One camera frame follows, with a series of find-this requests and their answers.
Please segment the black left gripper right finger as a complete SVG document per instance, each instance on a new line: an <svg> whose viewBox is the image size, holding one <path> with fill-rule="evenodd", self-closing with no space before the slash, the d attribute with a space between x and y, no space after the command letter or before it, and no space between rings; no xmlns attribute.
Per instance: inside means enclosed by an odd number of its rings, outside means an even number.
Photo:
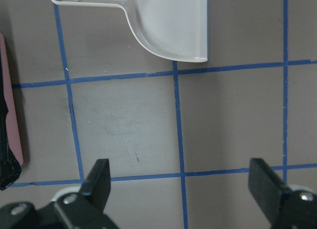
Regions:
<svg viewBox="0 0 317 229"><path fill-rule="evenodd" d="M268 221L276 221L292 189L262 158L249 162L248 189Z"/></svg>

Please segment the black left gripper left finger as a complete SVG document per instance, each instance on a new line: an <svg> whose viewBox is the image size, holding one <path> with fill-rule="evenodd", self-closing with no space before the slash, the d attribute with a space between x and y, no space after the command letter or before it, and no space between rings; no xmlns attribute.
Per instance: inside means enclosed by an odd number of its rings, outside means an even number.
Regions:
<svg viewBox="0 0 317 229"><path fill-rule="evenodd" d="M98 159L80 186L68 187L52 200L56 216L102 216L110 195L108 159Z"/></svg>

